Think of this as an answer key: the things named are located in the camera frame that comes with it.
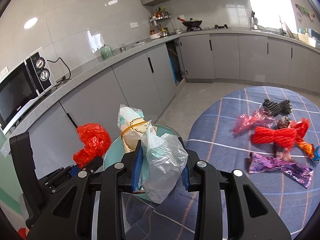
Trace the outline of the blue orange snack wrapper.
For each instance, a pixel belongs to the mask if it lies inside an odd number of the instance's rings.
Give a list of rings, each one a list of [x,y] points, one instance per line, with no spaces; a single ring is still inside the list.
[[[297,141],[296,144],[314,164],[317,165],[319,163],[319,146],[315,147],[313,144],[308,144],[304,140]]]

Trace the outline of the microwave oven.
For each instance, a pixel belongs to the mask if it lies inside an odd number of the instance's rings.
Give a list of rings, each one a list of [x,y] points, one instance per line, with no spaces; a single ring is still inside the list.
[[[56,85],[43,48],[31,53],[1,79],[1,130],[7,134],[24,113]]]

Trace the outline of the teal enamel basin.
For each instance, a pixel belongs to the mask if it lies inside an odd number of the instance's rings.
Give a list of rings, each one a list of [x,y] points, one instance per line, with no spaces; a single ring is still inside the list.
[[[157,136],[159,137],[161,137],[166,133],[180,137],[180,135],[174,129],[168,126],[160,125],[160,124],[153,124],[153,126],[157,127]],[[120,162],[124,154],[125,154],[125,150],[123,146],[123,141],[121,137],[118,137],[114,142],[112,142],[110,148],[107,150],[106,154],[104,155],[103,170],[107,169],[111,165],[114,165],[115,163]],[[144,159],[143,168],[140,175],[140,182],[143,179],[146,179],[148,177],[149,177],[148,161]]]

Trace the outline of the metal spice rack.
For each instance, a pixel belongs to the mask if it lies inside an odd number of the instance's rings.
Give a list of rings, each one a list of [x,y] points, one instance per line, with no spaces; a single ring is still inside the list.
[[[166,20],[171,19],[171,14],[167,11],[166,6],[157,7],[149,17],[149,34],[150,38],[167,37],[171,33],[166,25]]]

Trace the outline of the black foam fruit net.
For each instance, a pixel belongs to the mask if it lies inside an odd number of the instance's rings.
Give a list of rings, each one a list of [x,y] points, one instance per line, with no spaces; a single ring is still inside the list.
[[[281,102],[274,102],[269,99],[265,99],[264,103],[263,103],[263,107],[273,117],[275,117],[279,114],[290,115],[292,112],[292,106],[291,106],[290,100],[283,100]]]

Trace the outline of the white food packaging bag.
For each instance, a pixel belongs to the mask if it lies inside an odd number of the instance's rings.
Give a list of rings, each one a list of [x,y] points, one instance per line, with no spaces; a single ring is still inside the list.
[[[145,121],[144,118],[141,109],[120,105],[118,127],[125,153],[133,152],[136,149],[138,140],[142,139],[151,124],[151,121]]]

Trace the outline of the pink cellophane wrapper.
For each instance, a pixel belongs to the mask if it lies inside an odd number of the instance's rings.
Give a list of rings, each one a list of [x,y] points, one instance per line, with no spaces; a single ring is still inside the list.
[[[253,111],[251,115],[242,114],[236,119],[236,123],[232,129],[233,134],[240,134],[253,126],[263,126],[271,128],[275,118],[271,115],[263,105],[260,105]]]

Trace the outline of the crumpled patterned cloth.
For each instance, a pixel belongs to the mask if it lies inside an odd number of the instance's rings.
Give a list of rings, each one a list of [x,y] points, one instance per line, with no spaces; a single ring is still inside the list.
[[[282,116],[279,120],[277,120],[277,128],[283,129],[288,128],[290,125],[291,119],[288,116]]]

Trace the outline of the red foam fruit net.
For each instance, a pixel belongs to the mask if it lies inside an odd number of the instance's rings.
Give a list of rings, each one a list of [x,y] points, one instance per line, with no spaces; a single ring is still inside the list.
[[[254,144],[276,144],[283,148],[293,148],[297,131],[294,128],[270,129],[256,127],[251,135]]]

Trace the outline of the blue plaid tablecloth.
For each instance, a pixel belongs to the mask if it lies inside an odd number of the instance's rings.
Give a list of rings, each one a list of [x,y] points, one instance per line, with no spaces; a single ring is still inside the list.
[[[319,145],[318,105],[285,88],[258,86],[232,92],[211,105],[194,122],[186,147],[218,170],[247,172],[250,153],[271,156],[273,145],[253,144],[250,130],[234,135],[232,129],[238,116],[252,113],[266,99],[289,100],[292,106],[290,118],[295,121],[308,119],[310,126],[304,138]],[[250,174],[249,178],[283,220],[292,239],[319,239],[319,223],[314,224],[313,233],[306,232],[319,205],[319,166],[298,147],[294,147],[292,156],[296,162],[313,169],[308,188],[278,170]],[[124,195],[124,204],[130,225],[125,234],[127,239],[194,237],[198,194],[187,192],[181,182],[162,204],[151,204],[130,194]]]

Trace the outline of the red plastic bag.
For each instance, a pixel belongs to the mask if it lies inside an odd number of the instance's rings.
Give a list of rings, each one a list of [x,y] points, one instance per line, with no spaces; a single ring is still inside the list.
[[[84,148],[73,155],[73,160],[79,168],[83,168],[94,158],[103,157],[110,148],[112,140],[107,130],[100,124],[87,123],[76,130]]]

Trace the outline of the grey kitchen cabinets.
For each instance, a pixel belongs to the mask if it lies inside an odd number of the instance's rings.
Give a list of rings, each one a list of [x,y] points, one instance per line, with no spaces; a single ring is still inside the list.
[[[121,104],[157,120],[181,81],[268,83],[319,92],[319,49],[279,36],[184,35],[81,69],[35,109],[28,131],[38,178],[73,163],[76,127],[101,124],[112,139]]]

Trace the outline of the clear plastic bag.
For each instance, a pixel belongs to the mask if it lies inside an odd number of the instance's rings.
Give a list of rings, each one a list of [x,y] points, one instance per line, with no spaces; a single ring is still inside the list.
[[[159,137],[152,124],[142,136],[142,149],[142,188],[154,203],[161,204],[176,186],[188,153],[178,136],[165,133]]]

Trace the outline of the purple snack wrapper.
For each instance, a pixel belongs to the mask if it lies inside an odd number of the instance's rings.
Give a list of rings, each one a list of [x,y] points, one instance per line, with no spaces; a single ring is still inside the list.
[[[279,170],[306,189],[311,185],[313,170],[310,167],[275,157],[267,157],[254,152],[251,152],[249,157],[251,160],[248,168],[249,174]]]

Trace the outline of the black wok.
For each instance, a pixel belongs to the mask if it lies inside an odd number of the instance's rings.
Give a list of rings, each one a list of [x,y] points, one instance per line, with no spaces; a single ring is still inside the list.
[[[190,18],[188,21],[180,17],[177,19],[182,22],[182,24],[187,28],[187,31],[192,31],[195,28],[199,28],[202,24],[201,20],[194,20],[193,18]]]

